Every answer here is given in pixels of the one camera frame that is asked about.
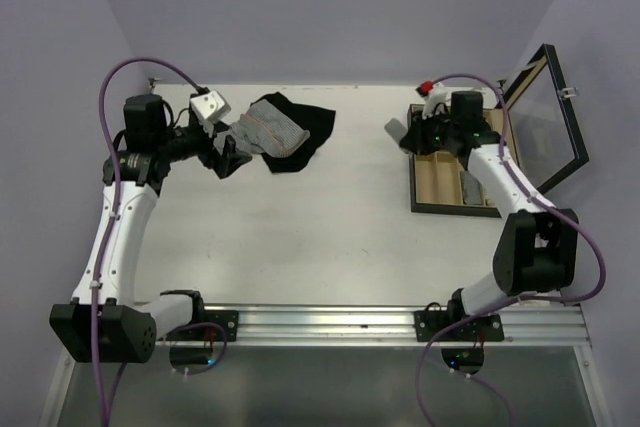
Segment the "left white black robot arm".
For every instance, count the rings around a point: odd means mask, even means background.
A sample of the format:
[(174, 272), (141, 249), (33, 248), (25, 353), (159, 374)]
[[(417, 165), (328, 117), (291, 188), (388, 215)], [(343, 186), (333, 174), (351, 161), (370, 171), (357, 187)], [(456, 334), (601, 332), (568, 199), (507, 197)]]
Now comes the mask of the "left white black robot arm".
[(136, 306), (142, 240), (172, 164), (196, 157), (224, 179), (250, 158), (232, 138), (222, 148), (214, 145), (230, 110), (217, 91), (191, 96), (184, 126), (170, 125), (168, 109), (156, 94), (125, 101), (125, 127), (112, 144), (116, 156), (103, 165), (103, 208), (90, 259), (70, 301), (54, 305), (49, 316), (77, 362), (145, 363), (157, 340), (177, 333), (193, 340), (207, 330), (204, 301), (195, 290), (166, 290)]

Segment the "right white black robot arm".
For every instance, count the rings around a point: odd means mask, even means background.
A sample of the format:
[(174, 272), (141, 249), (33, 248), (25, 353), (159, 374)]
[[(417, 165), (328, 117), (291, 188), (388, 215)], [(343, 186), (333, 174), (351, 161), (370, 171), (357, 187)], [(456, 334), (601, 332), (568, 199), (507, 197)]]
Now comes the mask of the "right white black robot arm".
[(435, 84), (420, 94), (424, 105), (412, 114), (400, 148), (417, 155), (451, 154), (490, 195), (504, 221), (490, 273), (457, 290), (448, 304), (447, 331), (464, 340), (480, 329), (482, 311), (572, 283), (577, 217), (557, 209), (514, 164), (506, 142), (484, 117), (480, 92)]

